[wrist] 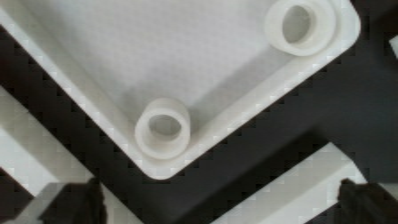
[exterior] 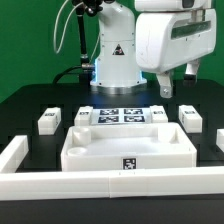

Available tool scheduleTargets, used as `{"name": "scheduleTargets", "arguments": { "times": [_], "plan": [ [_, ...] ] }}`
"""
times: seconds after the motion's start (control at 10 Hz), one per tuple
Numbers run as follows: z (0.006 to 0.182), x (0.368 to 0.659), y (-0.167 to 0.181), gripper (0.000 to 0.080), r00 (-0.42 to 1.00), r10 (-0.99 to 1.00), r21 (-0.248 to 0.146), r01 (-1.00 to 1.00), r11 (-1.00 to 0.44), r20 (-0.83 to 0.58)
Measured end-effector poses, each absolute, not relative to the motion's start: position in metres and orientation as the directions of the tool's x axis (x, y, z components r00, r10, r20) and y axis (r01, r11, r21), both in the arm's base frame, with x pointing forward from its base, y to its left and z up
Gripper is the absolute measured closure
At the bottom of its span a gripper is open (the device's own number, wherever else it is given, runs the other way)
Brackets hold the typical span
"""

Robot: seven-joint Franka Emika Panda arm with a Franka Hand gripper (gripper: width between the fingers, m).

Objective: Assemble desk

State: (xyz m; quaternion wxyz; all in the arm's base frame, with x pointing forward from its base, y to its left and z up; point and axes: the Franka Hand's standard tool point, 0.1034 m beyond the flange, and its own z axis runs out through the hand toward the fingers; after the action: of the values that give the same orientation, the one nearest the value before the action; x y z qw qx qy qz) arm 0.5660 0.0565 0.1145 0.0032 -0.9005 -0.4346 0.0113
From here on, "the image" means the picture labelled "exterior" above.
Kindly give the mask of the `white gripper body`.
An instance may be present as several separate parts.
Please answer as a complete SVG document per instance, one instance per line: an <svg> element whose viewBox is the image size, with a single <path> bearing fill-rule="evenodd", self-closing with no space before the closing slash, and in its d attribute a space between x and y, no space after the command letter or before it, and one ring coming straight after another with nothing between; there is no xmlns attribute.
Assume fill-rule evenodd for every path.
<svg viewBox="0 0 224 224"><path fill-rule="evenodd" d="M214 51L216 11L142 13L136 23L136 61L142 71L163 73Z"/></svg>

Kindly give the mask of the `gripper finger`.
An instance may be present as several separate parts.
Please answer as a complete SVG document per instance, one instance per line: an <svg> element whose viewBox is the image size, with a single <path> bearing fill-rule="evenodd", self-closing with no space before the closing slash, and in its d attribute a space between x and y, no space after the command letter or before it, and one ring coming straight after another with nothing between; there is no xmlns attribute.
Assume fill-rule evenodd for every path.
<svg viewBox="0 0 224 224"><path fill-rule="evenodd" d="M162 98L171 98L173 96L172 72L166 71L157 74L156 77L160 86L160 96Z"/></svg>
<svg viewBox="0 0 224 224"><path fill-rule="evenodd" d="M186 71L184 74L184 84L195 84L197 82L197 73L200 66L200 60L192 60L187 63Z"/></svg>

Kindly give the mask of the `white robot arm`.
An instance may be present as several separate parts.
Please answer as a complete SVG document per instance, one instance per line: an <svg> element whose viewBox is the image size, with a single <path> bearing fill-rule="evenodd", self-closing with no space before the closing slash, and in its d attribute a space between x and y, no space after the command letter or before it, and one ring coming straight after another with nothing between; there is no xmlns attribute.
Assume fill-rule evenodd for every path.
<svg viewBox="0 0 224 224"><path fill-rule="evenodd" d="M197 81L200 59L216 44L212 0L135 0L135 16L116 0L105 0L98 14L100 54L95 60L94 91L126 94L147 84L154 73L160 95L173 94L172 70L184 65L184 81Z"/></svg>

